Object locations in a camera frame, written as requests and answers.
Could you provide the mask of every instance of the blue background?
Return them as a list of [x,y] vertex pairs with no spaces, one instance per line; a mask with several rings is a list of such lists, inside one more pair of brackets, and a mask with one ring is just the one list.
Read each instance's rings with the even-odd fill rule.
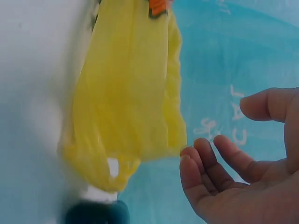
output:
[[[183,36],[182,104],[188,144],[219,131],[246,143],[240,148],[257,160],[285,157],[283,124],[232,120],[240,97],[269,87],[299,83],[299,4],[295,1],[177,0],[174,11]],[[199,134],[201,121],[215,126]],[[240,177],[226,164],[230,174]],[[196,217],[181,188],[179,159],[145,163],[119,194],[129,207],[132,224],[204,223]]]

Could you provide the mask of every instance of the hand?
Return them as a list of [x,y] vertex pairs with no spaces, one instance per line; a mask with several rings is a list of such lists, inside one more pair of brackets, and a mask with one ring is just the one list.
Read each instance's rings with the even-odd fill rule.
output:
[[209,224],[299,223],[299,88],[262,91],[243,98],[240,108],[252,120],[285,123],[287,158],[254,161],[228,138],[217,136],[220,155],[249,184],[235,182],[210,143],[198,139],[181,153],[186,197]]

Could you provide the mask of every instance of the orange label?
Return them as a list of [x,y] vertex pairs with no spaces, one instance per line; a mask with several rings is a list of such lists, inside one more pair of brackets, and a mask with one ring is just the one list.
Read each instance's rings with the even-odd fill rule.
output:
[[149,16],[158,18],[160,15],[167,13],[172,0],[149,0]]

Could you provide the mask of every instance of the plastic bag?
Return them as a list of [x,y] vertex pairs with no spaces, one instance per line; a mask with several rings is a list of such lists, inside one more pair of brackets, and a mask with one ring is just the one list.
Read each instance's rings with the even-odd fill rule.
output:
[[[171,10],[149,17],[145,0],[103,0],[75,88],[63,156],[91,185],[125,189],[140,162],[178,156],[181,35]],[[110,175],[108,158],[119,173]]]

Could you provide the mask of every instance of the white surface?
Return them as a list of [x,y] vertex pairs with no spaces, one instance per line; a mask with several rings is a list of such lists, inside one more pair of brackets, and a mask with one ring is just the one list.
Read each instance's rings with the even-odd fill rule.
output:
[[0,223],[56,224],[89,188],[57,157],[95,1],[0,1]]

